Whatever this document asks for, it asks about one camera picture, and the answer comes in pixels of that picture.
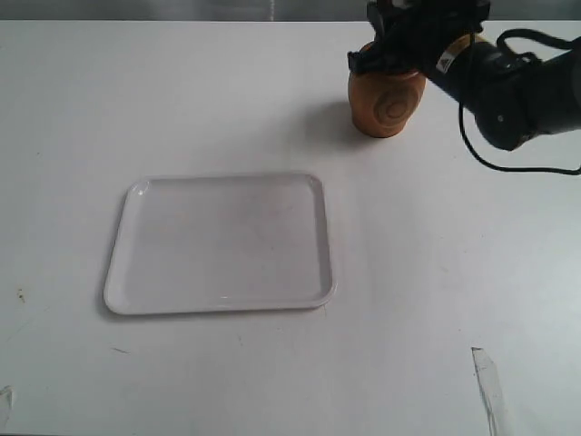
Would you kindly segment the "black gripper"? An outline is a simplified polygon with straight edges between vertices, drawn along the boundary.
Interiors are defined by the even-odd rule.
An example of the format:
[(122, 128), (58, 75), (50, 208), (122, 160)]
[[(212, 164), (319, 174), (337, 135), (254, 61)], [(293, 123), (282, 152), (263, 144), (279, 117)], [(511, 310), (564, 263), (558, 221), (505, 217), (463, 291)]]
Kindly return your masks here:
[(489, 1), (370, 1), (366, 14), (375, 38), (347, 53), (349, 70), (442, 72), (439, 58), (457, 40), (481, 32), (489, 11)]

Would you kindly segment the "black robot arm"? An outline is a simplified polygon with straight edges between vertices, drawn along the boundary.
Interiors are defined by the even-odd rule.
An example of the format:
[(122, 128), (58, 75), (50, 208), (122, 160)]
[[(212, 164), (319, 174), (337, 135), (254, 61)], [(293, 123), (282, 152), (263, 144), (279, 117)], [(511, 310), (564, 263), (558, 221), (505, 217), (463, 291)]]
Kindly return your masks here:
[(354, 74), (417, 70), (475, 117), (482, 136), (513, 151), (580, 127), (580, 41), (517, 28), (481, 37), (488, 1), (370, 1), (368, 49), (348, 54)]

